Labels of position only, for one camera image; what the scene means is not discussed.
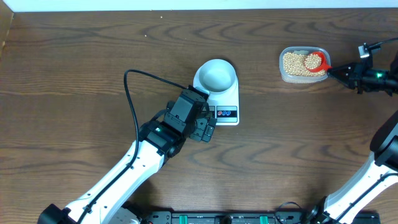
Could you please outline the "red plastic measuring scoop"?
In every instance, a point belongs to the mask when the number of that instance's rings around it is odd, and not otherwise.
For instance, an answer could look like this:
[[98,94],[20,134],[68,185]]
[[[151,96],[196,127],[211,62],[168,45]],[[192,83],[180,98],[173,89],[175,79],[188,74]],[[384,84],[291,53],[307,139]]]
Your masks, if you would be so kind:
[[320,72],[322,70],[327,71],[332,68],[332,66],[328,64],[323,52],[313,52],[307,55],[303,64],[309,72],[313,73]]

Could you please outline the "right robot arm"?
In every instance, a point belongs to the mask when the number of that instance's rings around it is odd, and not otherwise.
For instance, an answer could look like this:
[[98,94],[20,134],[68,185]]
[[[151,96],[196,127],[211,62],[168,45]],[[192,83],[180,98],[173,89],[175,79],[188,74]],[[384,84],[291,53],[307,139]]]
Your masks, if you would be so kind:
[[[389,70],[373,69],[368,56],[360,63],[328,69],[329,76],[358,93],[397,93],[397,58]],[[397,183],[397,113],[376,132],[367,161],[340,189],[321,199],[302,223],[352,223],[355,216],[383,190]]]

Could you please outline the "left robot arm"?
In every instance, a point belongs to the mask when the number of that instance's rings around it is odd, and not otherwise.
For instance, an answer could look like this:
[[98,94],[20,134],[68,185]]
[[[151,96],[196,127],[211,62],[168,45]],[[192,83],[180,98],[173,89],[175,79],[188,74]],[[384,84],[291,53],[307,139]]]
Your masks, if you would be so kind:
[[188,138],[208,142],[215,129],[208,90],[189,86],[137,131],[123,158],[89,191],[64,209],[49,205],[38,223],[109,223],[150,176],[176,156]]

